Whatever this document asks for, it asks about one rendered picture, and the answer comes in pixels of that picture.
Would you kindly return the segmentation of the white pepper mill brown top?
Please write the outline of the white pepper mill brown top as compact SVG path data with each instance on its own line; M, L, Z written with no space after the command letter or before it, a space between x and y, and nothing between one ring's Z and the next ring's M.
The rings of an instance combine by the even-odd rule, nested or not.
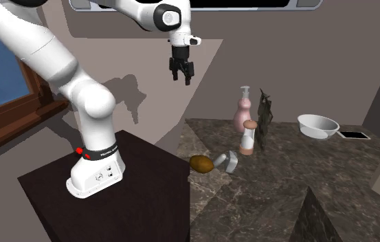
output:
M257 122L254 120L246 120L243 123L244 132L239 146L239 152L243 155L251 155L254 151L255 130Z

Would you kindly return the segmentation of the white bowl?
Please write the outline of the white bowl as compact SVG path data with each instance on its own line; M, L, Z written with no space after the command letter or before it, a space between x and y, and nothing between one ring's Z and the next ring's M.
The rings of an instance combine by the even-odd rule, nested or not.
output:
M340 128L336 121L315 114L299 115L298 123L302 134L318 140L329 139Z

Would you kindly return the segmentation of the dark jagged sculpture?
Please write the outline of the dark jagged sculpture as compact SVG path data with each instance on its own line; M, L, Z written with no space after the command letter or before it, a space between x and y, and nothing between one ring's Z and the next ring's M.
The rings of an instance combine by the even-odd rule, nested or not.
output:
M273 119L271 112L271 101L269 95L267 95L262 89L260 89L261 97L258 105L258 126L255 131L255 139L260 149L263 151L266 147L266 136L268 133L268 126Z

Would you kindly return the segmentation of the brown kiwi fruit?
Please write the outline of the brown kiwi fruit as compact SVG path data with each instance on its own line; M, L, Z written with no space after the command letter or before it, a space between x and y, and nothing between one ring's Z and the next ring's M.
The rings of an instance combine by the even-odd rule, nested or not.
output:
M198 173L209 173L214 169L213 161L205 155L193 155L189 160L190 167Z

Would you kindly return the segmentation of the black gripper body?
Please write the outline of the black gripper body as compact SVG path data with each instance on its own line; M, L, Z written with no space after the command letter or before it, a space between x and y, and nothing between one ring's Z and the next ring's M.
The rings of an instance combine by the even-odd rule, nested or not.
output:
M177 68L178 71L181 70L184 75L193 76L194 63L188 61L189 57L189 46L172 46L172 56L169 58L169 70L171 71L172 68Z

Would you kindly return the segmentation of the pink soap dispenser bottle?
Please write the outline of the pink soap dispenser bottle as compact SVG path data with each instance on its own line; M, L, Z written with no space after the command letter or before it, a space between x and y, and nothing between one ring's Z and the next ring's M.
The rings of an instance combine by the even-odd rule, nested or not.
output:
M234 122L234 128L238 132L243 132L245 130L245 127L243 126L244 121L250 120L250 108L251 108L251 101L249 99L249 88L250 86L242 86L242 97L238 101L238 108L236 110L236 113L234 114L233 122Z

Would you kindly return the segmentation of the dark robot stand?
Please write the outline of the dark robot stand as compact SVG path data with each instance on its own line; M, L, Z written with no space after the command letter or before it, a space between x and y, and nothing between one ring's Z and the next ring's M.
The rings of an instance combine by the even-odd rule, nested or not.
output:
M18 178L51 241L188 242L187 161L129 132L115 136L124 177L86 199L66 188L75 153Z

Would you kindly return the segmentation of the black tablet white frame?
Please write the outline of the black tablet white frame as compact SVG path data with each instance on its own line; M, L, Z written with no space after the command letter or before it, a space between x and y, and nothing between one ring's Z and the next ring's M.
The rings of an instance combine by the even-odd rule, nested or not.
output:
M369 140L365 133L359 131L338 131L337 134L344 139Z

